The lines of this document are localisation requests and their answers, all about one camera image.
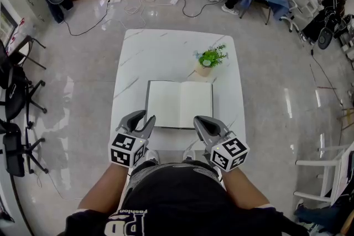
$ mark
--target black t-shirt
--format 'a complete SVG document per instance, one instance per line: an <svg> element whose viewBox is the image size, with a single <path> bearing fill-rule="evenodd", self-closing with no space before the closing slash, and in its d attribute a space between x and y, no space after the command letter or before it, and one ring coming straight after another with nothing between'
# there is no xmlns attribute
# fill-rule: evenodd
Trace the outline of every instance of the black t-shirt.
<svg viewBox="0 0 354 236"><path fill-rule="evenodd" d="M307 235L274 208L236 207L219 182L200 167L160 168L128 191L111 216L79 211L65 235Z"/></svg>

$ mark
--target potted plant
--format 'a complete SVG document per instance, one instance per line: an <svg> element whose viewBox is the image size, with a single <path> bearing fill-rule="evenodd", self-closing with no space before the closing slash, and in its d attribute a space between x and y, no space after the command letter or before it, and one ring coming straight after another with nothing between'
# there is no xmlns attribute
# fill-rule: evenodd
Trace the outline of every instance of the potted plant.
<svg viewBox="0 0 354 236"><path fill-rule="evenodd" d="M215 66L222 64L222 59L228 58L228 53L222 53L225 47L225 44L221 44L216 48L210 47L204 53L198 53L195 50L193 55L197 58L197 62L194 70L200 76L206 77L207 75L209 75L209 73Z"/></svg>

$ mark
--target notebook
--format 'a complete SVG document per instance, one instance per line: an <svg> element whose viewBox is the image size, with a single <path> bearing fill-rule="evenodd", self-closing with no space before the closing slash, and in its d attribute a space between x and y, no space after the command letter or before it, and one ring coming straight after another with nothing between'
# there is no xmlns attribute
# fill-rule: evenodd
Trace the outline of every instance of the notebook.
<svg viewBox="0 0 354 236"><path fill-rule="evenodd" d="M146 110L156 127L194 129L195 116L213 115L212 84L149 81Z"/></svg>

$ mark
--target window frame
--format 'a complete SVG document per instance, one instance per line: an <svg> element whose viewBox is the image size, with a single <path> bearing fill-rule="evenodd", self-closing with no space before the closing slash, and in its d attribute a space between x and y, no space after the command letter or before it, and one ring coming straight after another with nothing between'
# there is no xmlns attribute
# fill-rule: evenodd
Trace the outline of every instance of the window frame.
<svg viewBox="0 0 354 236"><path fill-rule="evenodd" d="M7 9L5 8L5 6L4 6L2 3L0 3L0 12L2 12L2 13L5 15L5 17L8 19L8 21L10 22L10 24L13 26L13 30L12 30L12 32L11 32L11 35L10 35L9 39L7 40L6 43L3 43L4 46L5 46L5 48L6 48L7 45L9 44L9 42L10 42L12 36L13 36L13 34L14 34L14 32L15 32L17 26L18 26L18 24L17 24L17 22L12 18L12 16L10 15L10 13L7 11Z"/></svg>

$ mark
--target floor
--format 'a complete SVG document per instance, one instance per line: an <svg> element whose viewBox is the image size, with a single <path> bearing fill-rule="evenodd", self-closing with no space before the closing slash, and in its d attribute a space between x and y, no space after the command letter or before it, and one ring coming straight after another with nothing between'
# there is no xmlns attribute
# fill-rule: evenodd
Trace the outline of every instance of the floor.
<svg viewBox="0 0 354 236"><path fill-rule="evenodd" d="M67 13L72 33L80 33L104 15L107 0L81 0ZM126 0L128 8L139 0ZM127 15L125 1L108 10L108 22L82 36L70 36L65 24L52 23L38 39L46 50L35 46L32 56L46 71L25 63L28 77L43 79L46 86L35 100L47 114L31 108L33 142L45 137L38 150L40 162L50 174L39 178L26 174L15 178L24 213L36 236L57 235L108 165L111 106L119 55L125 28L192 30L232 36L235 41L242 83L247 143L251 148L242 170L286 216L298 201L296 189L318 190L318 170L295 166L296 159L319 159L317 148L338 145L341 108L330 84L286 22L271 19L252 8L242 20L221 11L220 4L208 6L197 18L182 14L183 3L166 6L170 0L144 2L139 12ZM187 0L185 13L195 15L207 0ZM353 13L354 0L347 10ZM351 65L333 41L315 58L343 100L350 107L347 90L354 82ZM23 115L16 122L23 125ZM353 130L345 130L341 144L352 142ZM180 160L182 152L161 152L162 162Z"/></svg>

